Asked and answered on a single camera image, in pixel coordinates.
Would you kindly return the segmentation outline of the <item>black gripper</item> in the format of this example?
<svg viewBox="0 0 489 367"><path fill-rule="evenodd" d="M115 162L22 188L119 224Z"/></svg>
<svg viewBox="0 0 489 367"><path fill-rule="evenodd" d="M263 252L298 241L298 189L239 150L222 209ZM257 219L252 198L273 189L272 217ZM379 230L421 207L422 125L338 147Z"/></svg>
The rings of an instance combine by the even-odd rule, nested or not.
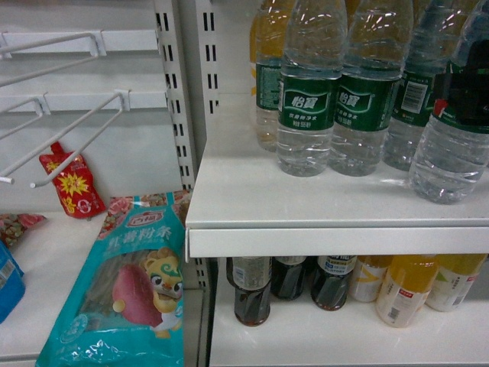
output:
<svg viewBox="0 0 489 367"><path fill-rule="evenodd" d="M459 72L445 72L435 77L433 114L452 116L460 126L488 125L488 41L476 41L468 61Z"/></svg>

